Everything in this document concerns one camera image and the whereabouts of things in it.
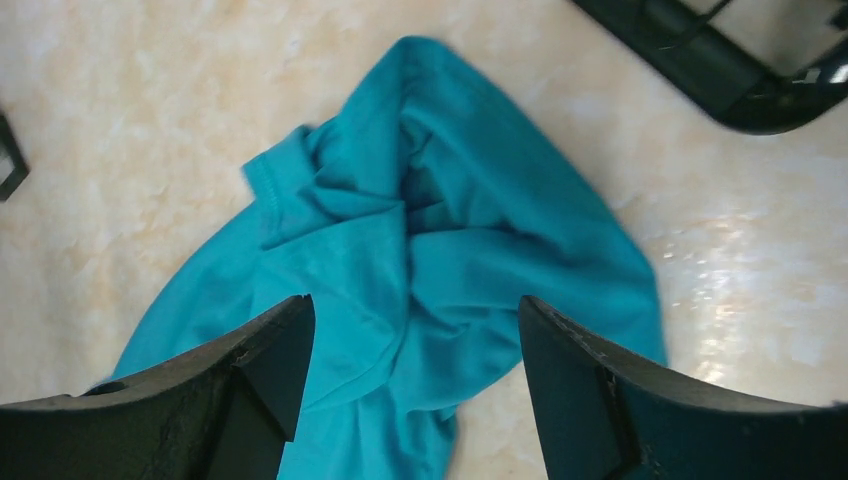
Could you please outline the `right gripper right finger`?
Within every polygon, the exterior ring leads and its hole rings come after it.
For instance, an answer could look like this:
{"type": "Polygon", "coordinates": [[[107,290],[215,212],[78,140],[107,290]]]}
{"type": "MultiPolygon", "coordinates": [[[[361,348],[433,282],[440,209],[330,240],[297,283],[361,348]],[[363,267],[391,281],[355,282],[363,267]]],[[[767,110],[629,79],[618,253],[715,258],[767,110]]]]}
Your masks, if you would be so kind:
{"type": "Polygon", "coordinates": [[[749,395],[661,366],[524,297],[525,373],[551,479],[843,479],[847,407],[749,395]]]}

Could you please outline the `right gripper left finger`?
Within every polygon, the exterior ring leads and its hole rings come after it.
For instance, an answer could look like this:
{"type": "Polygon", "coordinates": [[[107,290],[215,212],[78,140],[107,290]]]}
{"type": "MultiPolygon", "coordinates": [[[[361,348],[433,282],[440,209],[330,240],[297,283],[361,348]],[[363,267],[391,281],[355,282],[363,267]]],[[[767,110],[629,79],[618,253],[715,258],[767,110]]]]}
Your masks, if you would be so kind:
{"type": "Polygon", "coordinates": [[[5,479],[273,479],[312,356],[312,299],[138,373],[1,408],[5,479]]]}

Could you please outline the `teal t-shirt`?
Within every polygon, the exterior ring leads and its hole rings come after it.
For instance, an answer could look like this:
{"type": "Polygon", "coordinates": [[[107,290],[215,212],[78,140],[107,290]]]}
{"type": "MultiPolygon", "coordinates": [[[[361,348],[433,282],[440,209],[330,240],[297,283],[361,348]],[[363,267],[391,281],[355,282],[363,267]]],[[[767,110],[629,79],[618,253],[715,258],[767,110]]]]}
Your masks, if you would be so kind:
{"type": "Polygon", "coordinates": [[[310,295],[283,479],[442,478],[458,406],[521,360],[525,295],[666,359],[648,260],[522,111],[435,40],[400,39],[336,116],[244,173],[253,202],[172,277],[114,373],[310,295]]]}

